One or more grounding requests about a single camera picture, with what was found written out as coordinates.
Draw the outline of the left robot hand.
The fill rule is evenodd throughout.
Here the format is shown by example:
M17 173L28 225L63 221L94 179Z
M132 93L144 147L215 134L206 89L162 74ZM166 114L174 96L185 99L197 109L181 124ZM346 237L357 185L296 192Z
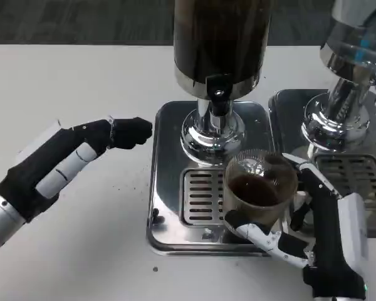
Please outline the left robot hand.
M132 119L105 119L61 129L50 137L29 157L10 168L0 182L3 197L26 222L46 211L58 199L44 196L37 185L49 172L83 143L100 157L107 149L133 149L143 145L152 136L152 123L135 117Z

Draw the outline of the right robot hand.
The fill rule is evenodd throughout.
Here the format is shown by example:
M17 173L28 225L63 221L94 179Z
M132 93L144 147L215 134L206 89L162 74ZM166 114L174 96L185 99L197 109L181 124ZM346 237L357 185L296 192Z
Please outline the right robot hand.
M304 192L310 200L291 218L291 229L313 214L313 241L273 226ZM367 231L363 198L342 195L309 160L287 153L249 150L224 173L224 223L234 235L296 266L315 300L365 300Z

